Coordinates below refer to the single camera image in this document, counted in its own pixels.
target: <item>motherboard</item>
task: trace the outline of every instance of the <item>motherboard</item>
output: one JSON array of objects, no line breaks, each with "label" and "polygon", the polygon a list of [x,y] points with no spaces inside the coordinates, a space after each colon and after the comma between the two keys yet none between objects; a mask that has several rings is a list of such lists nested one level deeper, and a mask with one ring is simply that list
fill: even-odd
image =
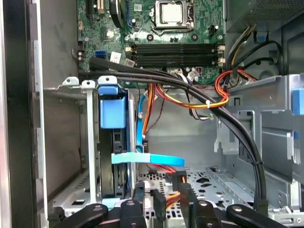
[{"label": "motherboard", "polygon": [[207,85],[223,66],[223,27],[223,0],[78,0],[79,68],[96,56]]}]

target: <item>yellow wire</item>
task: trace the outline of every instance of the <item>yellow wire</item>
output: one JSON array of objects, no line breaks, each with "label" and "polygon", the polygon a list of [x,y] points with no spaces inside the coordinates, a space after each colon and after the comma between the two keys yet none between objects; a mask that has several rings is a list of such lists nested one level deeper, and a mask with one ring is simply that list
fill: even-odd
[{"label": "yellow wire", "polygon": [[[248,36],[249,34],[251,34],[255,28],[256,28],[256,25],[252,26],[252,28],[247,32],[246,36]],[[241,45],[239,45],[238,48],[237,48],[237,50],[235,51],[233,59],[231,61],[231,65],[234,64],[234,61],[236,60],[236,57],[237,57],[238,52],[240,51],[240,49],[241,49]]]},{"label": "yellow wire", "polygon": [[167,206],[166,210],[168,210],[170,207],[172,207],[174,204],[176,204],[176,202],[174,202],[174,203],[170,204],[169,206]]},{"label": "yellow wire", "polygon": [[162,91],[162,93],[168,98],[170,99],[171,101],[173,102],[176,102],[176,103],[179,103],[179,104],[183,104],[184,107],[187,107],[187,108],[195,108],[195,109],[199,109],[199,108],[214,108],[214,107],[219,107],[219,106],[223,106],[224,104],[226,104],[228,101],[229,101],[229,98],[227,98],[225,101],[222,101],[222,102],[217,102],[217,103],[211,103],[210,105],[206,105],[206,104],[184,104],[183,102],[179,101],[179,100],[176,100],[175,98],[169,96],[168,94],[166,94],[164,92],[164,90],[158,85],[158,89],[160,91]]},{"label": "yellow wire", "polygon": [[174,197],[177,197],[177,196],[179,196],[179,195],[180,195],[180,193],[176,193],[176,194],[174,194],[174,195],[168,196],[166,199],[167,199],[167,200],[170,200],[170,199],[172,199],[172,198],[174,198]]}]

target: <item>metal screw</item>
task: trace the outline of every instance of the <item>metal screw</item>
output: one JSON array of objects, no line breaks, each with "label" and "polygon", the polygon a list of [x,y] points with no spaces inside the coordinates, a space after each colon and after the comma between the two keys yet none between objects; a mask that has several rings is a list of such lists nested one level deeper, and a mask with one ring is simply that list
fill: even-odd
[{"label": "metal screw", "polygon": [[199,204],[202,205],[203,207],[208,205],[208,203],[206,201],[201,201],[201,202],[199,202]]},{"label": "metal screw", "polygon": [[95,207],[94,207],[93,211],[100,211],[100,210],[102,210],[102,209],[103,209],[103,208],[100,207],[100,206],[98,205],[98,206],[95,206]]},{"label": "metal screw", "polygon": [[133,206],[134,204],[135,204],[135,203],[133,203],[133,201],[128,201],[128,202],[127,202],[127,205],[128,205],[128,206]]},{"label": "metal screw", "polygon": [[242,211],[242,208],[240,208],[238,206],[233,206],[232,209],[235,210],[236,212],[241,212]]}]

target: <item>blue sata port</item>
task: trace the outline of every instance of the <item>blue sata port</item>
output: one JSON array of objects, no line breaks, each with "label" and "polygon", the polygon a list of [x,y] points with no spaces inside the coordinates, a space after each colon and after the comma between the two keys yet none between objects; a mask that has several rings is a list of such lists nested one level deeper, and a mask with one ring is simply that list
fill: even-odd
[{"label": "blue sata port", "polygon": [[106,58],[106,51],[95,51],[95,56],[97,58]]}]

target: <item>cpu socket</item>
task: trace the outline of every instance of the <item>cpu socket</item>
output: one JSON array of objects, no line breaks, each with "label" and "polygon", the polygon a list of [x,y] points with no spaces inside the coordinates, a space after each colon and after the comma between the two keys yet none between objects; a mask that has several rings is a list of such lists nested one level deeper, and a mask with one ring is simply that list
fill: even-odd
[{"label": "cpu socket", "polygon": [[191,29],[186,0],[156,0],[150,16],[155,25],[152,30]]}]

